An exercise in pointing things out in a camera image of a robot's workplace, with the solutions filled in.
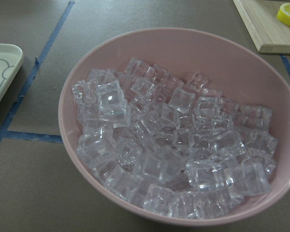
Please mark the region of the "pile of clear ice cubes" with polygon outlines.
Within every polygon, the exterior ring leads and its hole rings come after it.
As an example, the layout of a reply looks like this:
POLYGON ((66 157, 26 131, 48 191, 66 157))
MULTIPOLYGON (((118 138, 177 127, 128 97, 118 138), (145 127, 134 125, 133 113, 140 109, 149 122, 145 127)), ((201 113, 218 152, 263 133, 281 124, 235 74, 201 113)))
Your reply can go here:
POLYGON ((124 72, 90 70, 71 88, 78 158, 114 195, 167 217, 222 217, 269 193, 273 111, 207 84, 199 72, 184 82, 134 58, 124 72))

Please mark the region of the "pink bowl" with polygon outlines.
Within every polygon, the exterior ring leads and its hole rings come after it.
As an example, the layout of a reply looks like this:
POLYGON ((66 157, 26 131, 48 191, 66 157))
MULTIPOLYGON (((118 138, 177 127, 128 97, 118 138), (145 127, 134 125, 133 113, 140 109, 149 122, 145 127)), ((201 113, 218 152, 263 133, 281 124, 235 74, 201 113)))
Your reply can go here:
POLYGON ((58 105, 58 122, 64 146, 84 179, 121 208, 150 220, 188 227, 229 224, 261 213, 276 204, 290 189, 290 86, 258 55, 214 34, 193 29, 154 28, 129 32, 106 41, 81 58, 67 77, 58 105), (240 103, 272 108, 270 133, 278 139, 278 145, 271 192, 248 198, 228 216, 189 220, 143 210, 115 196, 97 182, 75 153, 81 129, 76 121, 71 87, 85 78, 92 68, 123 71, 131 58, 157 63, 183 78, 201 71, 210 78, 211 87, 222 89, 228 97, 240 103))

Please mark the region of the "wooden cutting board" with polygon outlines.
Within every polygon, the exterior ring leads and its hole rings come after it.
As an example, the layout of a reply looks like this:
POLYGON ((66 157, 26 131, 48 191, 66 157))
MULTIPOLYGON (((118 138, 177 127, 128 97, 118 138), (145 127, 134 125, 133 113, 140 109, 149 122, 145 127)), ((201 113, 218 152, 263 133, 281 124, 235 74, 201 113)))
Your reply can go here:
POLYGON ((234 0, 254 45, 260 53, 290 54, 290 26, 277 18, 286 1, 234 0))

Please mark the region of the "lemon half slice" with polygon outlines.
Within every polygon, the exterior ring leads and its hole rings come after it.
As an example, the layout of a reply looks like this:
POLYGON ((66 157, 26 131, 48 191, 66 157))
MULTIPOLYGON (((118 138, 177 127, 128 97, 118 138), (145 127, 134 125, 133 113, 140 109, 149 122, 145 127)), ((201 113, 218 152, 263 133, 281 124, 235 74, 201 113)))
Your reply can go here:
POLYGON ((290 3, 284 3, 280 6, 277 18, 281 23, 290 26, 290 3))

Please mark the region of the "cream bear tray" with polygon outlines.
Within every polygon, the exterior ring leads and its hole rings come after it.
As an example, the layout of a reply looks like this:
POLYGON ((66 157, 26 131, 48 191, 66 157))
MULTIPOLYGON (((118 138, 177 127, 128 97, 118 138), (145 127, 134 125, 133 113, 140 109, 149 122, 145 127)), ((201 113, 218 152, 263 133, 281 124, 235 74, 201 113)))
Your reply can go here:
POLYGON ((21 48, 13 44, 0 43, 0 101, 14 80, 24 61, 21 48))

